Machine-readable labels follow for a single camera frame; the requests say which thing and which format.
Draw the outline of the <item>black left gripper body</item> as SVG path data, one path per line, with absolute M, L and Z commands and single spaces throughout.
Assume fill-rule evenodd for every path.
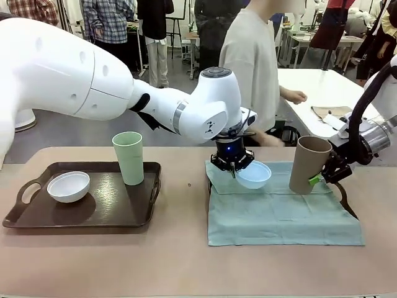
M 216 140 L 216 157 L 225 163 L 239 163 L 247 156 L 243 138 Z

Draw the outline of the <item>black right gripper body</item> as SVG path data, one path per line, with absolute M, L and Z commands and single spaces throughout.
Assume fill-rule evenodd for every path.
M 328 141 L 337 155 L 347 164 L 368 164 L 368 143 L 363 137 L 359 137 L 359 145 L 351 145 L 348 138 L 342 139 L 338 135 L 332 136 Z

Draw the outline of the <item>light blue bowl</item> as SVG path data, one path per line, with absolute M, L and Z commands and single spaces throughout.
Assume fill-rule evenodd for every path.
M 241 169 L 235 174 L 236 180 L 240 185 L 248 189 L 262 188 L 271 178 L 271 169 L 260 161 L 252 161 L 245 169 Z

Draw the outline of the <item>tall brown cup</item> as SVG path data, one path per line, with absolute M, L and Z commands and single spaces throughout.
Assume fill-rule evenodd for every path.
M 327 140 L 314 136 L 300 137 L 295 149 L 290 190 L 301 195 L 309 194 L 313 189 L 310 179 L 322 171 L 331 151 L 332 145 Z

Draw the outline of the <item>teal cloth mat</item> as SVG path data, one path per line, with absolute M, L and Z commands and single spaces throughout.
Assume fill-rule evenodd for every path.
M 206 161 L 209 246 L 365 244 L 359 220 L 327 184 L 296 194 L 288 186 L 292 163 L 268 165 L 272 176 L 264 187 L 248 189 Z

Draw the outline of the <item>tall green cup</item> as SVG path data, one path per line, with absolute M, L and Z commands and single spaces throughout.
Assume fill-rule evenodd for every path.
M 123 181 L 136 186 L 144 180 L 143 137 L 137 132 L 122 132 L 112 139 Z

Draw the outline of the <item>white bowl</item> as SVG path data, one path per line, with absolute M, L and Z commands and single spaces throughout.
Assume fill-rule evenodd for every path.
M 72 171 L 52 179 L 48 183 L 47 193 L 60 203 L 77 202 L 88 193 L 90 183 L 88 174 Z

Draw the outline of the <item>dark brown serving tray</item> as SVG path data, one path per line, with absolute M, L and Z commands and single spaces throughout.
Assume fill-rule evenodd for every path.
M 142 227 L 151 220 L 161 188 L 161 165 L 145 162 L 143 166 L 143 182 L 127 186 L 116 161 L 53 163 L 20 188 L 2 224 L 16 229 Z M 47 192 L 49 182 L 72 171 L 89 175 L 88 194 L 77 202 L 55 201 Z
M 353 209 L 351 208 L 351 206 L 349 205 L 349 202 L 347 200 L 347 192 L 345 190 L 345 188 L 343 187 L 343 185 L 341 183 L 333 183 L 333 185 L 335 187 L 338 188 L 339 192 L 341 193 L 341 200 L 340 200 L 340 204 L 341 206 L 343 206 L 343 208 L 350 213 L 351 216 L 353 216 L 354 218 L 356 218 L 357 220 L 359 220 L 358 216 L 355 214 L 355 212 L 353 211 Z

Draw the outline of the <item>person's right hand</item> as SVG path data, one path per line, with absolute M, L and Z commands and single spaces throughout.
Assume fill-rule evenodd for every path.
M 258 133 L 255 135 L 256 142 L 262 147 L 284 147 L 284 142 L 267 133 Z

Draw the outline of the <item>person's left hand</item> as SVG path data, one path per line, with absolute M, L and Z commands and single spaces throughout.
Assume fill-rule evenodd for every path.
M 292 102 L 295 105 L 298 105 L 303 102 L 306 102 L 307 95 L 302 91 L 293 91 L 288 89 L 285 92 L 285 99 L 289 102 Z

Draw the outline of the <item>white table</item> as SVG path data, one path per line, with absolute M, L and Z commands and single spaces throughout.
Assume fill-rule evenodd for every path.
M 348 106 L 352 109 L 364 93 L 358 84 L 333 70 L 281 68 L 278 77 L 279 85 L 307 95 L 306 102 L 302 104 L 294 105 L 285 101 L 281 104 L 302 135 L 321 138 L 335 135 L 336 131 L 320 121 L 311 108 Z

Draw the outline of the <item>person in beige shirt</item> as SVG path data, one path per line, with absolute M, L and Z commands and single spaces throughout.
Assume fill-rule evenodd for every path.
M 219 66 L 234 72 L 241 104 L 257 113 L 249 128 L 255 135 L 275 125 L 280 89 L 270 18 L 280 9 L 277 0 L 251 0 L 231 23 L 221 48 Z

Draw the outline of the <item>bystander black outfit yellow sleeve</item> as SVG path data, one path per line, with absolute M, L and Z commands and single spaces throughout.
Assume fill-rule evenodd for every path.
M 390 0 L 382 12 L 376 34 L 357 66 L 356 80 L 364 86 L 367 80 L 380 71 L 394 57 L 397 47 L 397 0 Z

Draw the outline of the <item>bystander in dark patterned clothes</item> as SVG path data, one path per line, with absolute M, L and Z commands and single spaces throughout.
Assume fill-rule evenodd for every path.
M 243 7 L 243 0 L 195 0 L 200 71 L 218 66 L 226 33 Z

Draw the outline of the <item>dark red apron mannequin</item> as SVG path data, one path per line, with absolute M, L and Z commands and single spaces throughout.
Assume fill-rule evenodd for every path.
M 347 0 L 329 0 L 309 47 L 335 50 L 344 32 L 347 10 Z

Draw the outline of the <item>bystander black top white trousers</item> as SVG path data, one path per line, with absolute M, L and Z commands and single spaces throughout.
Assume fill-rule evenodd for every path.
M 149 84 L 167 88 L 166 16 L 174 12 L 172 0 L 137 0 L 140 30 L 148 52 Z

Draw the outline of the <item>bystander in blue plaid shirt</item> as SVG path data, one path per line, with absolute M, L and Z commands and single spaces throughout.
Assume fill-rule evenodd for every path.
M 81 0 L 81 8 L 86 40 L 127 43 L 127 22 L 136 12 L 134 0 Z

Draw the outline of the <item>bystander in red plaid shirt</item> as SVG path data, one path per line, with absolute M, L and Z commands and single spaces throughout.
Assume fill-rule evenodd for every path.
M 57 26 L 58 11 L 52 0 L 6 0 L 10 13 Z

